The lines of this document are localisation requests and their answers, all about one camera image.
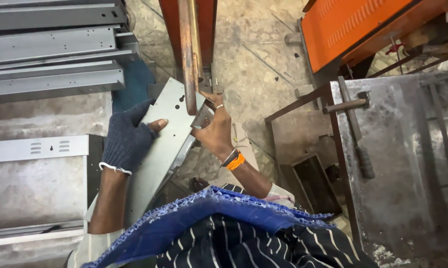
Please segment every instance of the orange thread bracelet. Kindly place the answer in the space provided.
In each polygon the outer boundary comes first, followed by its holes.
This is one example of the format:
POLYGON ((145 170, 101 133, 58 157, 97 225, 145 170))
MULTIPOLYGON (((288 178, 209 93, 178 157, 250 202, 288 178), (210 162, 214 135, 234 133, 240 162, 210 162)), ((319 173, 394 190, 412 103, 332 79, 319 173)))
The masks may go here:
POLYGON ((227 166, 226 168, 229 169, 230 171, 233 171, 234 169, 236 169, 238 166, 240 166, 242 163, 244 163, 245 158, 244 156, 239 153, 239 156, 237 158, 235 158, 234 160, 232 160, 227 166))

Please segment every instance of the black rubber grip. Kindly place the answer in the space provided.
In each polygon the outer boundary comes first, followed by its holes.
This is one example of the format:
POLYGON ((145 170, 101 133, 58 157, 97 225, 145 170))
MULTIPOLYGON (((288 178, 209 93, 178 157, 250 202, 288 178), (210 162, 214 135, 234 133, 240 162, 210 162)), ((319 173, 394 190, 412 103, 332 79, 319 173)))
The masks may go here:
POLYGON ((374 179, 376 177, 375 172, 373 171, 373 165, 371 165, 370 156, 368 155, 368 150, 363 146, 357 147, 356 151, 360 157, 361 162, 361 172, 363 173, 363 177, 366 179, 374 179))

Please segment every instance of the metal table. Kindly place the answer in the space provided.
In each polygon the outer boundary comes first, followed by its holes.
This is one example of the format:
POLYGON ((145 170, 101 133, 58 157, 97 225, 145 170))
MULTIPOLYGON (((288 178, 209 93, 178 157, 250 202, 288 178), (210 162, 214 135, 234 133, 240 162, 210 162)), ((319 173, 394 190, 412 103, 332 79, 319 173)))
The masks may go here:
MULTIPOLYGON (((380 266, 448 254, 448 81, 434 78, 346 81, 352 99, 371 91, 370 107, 355 113, 376 173, 372 180, 361 174, 347 114, 330 114, 353 240, 380 266)), ((267 126, 319 97, 328 105, 341 103, 338 82, 269 116, 267 126)))

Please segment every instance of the left hand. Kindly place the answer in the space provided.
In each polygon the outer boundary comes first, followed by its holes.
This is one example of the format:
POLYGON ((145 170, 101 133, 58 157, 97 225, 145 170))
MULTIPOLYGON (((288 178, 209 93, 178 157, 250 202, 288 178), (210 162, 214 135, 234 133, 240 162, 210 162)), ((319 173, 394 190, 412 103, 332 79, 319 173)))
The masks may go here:
POLYGON ((167 124, 167 119, 156 120, 149 125, 140 123, 155 100, 147 100, 121 113, 115 113, 109 119, 108 142, 105 144, 102 162, 103 166, 120 170, 123 173, 135 172, 167 124))

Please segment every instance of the hammer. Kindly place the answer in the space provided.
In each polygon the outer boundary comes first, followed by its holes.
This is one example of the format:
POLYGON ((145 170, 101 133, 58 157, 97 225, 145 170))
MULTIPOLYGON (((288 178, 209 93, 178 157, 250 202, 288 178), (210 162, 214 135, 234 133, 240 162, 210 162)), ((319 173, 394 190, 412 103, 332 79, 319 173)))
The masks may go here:
POLYGON ((344 110, 354 109, 357 107, 362 106, 363 108, 370 107, 370 94, 369 91, 362 91, 358 93, 358 99, 357 100, 351 100, 351 101, 345 101, 340 104, 332 105, 323 107, 323 113, 334 113, 334 112, 340 112, 344 110))

